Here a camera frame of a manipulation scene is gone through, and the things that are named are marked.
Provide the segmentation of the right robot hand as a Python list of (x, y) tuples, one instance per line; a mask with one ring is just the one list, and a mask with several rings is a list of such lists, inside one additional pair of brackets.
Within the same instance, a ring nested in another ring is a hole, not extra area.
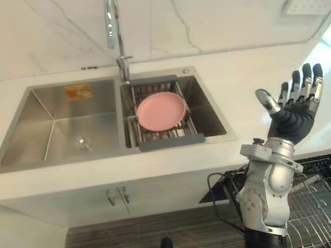
[(294, 145), (312, 130), (324, 85), (321, 64), (306, 63), (292, 72), (292, 82), (281, 85), (279, 97), (274, 99), (265, 89), (255, 95), (271, 117), (268, 138), (288, 140)]

